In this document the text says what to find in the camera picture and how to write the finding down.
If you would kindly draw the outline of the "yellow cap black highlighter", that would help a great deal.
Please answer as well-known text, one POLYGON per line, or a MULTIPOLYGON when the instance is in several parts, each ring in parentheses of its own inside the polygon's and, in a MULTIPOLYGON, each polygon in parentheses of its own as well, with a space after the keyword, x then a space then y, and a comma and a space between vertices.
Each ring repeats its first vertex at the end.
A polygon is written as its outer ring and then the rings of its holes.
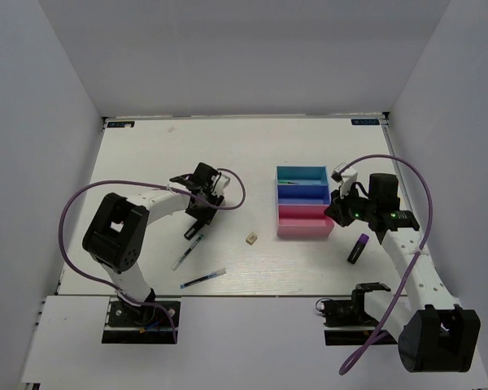
POLYGON ((201 228, 202 228, 201 225, 195 223, 185 232, 184 238, 188 241, 192 240, 195 237, 195 235, 199 233, 201 228))

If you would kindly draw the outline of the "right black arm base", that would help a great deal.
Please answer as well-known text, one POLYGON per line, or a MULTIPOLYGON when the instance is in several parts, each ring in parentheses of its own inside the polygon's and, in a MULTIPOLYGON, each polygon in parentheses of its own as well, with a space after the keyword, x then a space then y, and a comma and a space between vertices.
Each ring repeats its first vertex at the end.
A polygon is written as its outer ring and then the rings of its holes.
POLYGON ((378 321, 364 310, 366 293, 389 292, 380 282, 357 284, 348 299, 321 298, 315 304, 324 318, 326 346, 361 346, 373 333, 378 321))

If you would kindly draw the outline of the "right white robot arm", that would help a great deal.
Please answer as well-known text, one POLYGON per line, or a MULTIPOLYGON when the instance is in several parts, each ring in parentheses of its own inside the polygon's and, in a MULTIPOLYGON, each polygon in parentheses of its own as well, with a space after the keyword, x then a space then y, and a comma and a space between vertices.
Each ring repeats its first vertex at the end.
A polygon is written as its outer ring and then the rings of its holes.
POLYGON ((356 172, 333 173, 339 183, 331 193, 325 215, 341 227, 365 222, 389 255, 399 274, 395 291, 381 282, 358 284, 351 303, 335 317, 340 325, 353 318, 377 322, 366 341, 372 345, 386 336, 397 343, 399 358, 411 372, 467 372, 470 370, 481 320, 448 291, 426 252, 429 231, 410 210, 401 210, 395 175, 370 175, 367 188, 356 172))

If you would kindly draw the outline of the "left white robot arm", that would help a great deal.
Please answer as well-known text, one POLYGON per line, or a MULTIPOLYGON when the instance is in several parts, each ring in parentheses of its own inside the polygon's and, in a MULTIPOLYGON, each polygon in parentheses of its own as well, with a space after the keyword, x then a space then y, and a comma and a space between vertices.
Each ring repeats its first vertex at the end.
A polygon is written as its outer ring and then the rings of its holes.
POLYGON ((176 191, 152 189, 131 197, 107 194, 96 211, 82 241, 83 249, 98 262, 120 288, 118 296, 128 304, 128 315, 146 324, 155 316, 155 293, 137 264, 147 227, 175 212, 195 219, 184 238, 191 240, 214 219, 224 203, 230 178, 206 163, 194 173, 170 179, 176 191))

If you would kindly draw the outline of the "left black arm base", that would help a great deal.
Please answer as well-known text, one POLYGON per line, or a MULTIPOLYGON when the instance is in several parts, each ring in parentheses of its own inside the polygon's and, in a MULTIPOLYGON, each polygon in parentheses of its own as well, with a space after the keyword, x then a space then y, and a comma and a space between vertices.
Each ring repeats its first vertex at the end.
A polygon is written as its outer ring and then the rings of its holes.
POLYGON ((102 331, 104 345, 174 345, 168 316, 154 307, 130 308, 111 299, 102 331))

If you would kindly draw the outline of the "purple cap black highlighter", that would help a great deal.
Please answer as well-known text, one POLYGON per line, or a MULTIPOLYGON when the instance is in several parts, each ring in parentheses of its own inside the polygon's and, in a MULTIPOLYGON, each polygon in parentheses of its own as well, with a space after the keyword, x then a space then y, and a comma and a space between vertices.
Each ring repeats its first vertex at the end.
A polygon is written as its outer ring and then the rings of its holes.
POLYGON ((366 244, 369 241, 369 235, 362 233, 359 237, 359 239, 356 241, 353 249, 351 250, 347 261, 350 264, 356 264, 360 255, 363 253, 366 244))

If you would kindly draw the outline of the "three-colour compartment box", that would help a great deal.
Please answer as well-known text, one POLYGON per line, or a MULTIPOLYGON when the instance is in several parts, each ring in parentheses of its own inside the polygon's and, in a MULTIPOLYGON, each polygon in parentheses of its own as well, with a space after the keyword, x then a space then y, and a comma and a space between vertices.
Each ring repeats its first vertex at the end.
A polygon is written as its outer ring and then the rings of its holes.
POLYGON ((334 227, 325 216, 330 204, 327 169, 324 166, 278 166, 276 169, 277 235, 286 239, 320 239, 334 227), (278 181, 300 185, 279 185, 278 181))

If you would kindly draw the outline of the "green clear pen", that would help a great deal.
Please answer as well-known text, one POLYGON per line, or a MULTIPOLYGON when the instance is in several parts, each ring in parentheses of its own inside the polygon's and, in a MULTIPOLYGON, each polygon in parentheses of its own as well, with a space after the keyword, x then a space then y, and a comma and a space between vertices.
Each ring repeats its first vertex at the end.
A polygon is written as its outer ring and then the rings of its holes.
POLYGON ((189 246, 189 248, 176 260, 176 262, 172 265, 172 271, 176 271, 177 268, 185 261, 185 259, 190 255, 190 253, 194 250, 194 248, 198 245, 198 243, 203 239, 203 234, 199 234, 193 243, 189 246))

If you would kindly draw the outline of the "small beige eraser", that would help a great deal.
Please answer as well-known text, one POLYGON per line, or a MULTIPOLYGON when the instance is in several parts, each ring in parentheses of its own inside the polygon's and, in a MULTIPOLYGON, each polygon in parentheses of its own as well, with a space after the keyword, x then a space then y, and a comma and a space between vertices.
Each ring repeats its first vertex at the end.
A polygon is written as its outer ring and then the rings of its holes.
POLYGON ((246 243, 248 245, 253 245, 256 240, 258 239, 258 236, 255 233, 250 233, 249 236, 246 238, 246 243))

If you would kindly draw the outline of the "right blue corner label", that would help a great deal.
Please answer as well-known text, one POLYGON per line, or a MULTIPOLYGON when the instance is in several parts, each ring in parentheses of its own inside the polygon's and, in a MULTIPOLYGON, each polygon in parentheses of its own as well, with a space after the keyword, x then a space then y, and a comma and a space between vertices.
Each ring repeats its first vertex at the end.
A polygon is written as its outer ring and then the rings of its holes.
POLYGON ((353 126, 379 126, 379 119, 367 119, 367 118, 354 118, 351 119, 353 126))

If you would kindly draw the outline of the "blue corner label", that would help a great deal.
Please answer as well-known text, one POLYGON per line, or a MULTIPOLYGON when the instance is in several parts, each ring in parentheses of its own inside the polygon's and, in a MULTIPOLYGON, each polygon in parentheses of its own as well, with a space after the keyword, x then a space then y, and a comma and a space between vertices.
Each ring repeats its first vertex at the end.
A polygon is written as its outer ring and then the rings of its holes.
POLYGON ((367 119, 367 118, 354 118, 351 119, 353 126, 379 126, 379 119, 367 119))
POLYGON ((107 128, 133 128, 134 126, 134 121, 109 121, 107 123, 107 128))

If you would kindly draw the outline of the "blue clear pen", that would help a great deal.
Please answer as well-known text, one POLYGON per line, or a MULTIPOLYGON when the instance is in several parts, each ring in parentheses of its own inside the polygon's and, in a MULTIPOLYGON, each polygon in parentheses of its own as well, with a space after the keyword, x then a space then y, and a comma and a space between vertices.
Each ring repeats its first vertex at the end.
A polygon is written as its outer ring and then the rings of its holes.
POLYGON ((196 279, 193 279, 191 281, 185 282, 185 283, 180 285, 180 289, 185 289, 185 288, 188 288, 190 286, 200 284, 204 281, 211 280, 211 279, 217 278, 217 277, 225 275, 225 274, 226 274, 226 269, 222 268, 222 269, 219 269, 217 271, 213 271, 207 275, 204 275, 204 276, 198 277, 196 279))

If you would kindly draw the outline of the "left blue corner label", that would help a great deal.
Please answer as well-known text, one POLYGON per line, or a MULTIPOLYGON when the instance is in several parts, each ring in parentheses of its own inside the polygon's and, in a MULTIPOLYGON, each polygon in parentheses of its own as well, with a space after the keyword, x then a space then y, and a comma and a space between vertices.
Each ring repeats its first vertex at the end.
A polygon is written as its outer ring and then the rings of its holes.
POLYGON ((107 128, 133 128, 134 126, 134 121, 109 121, 107 123, 107 128))

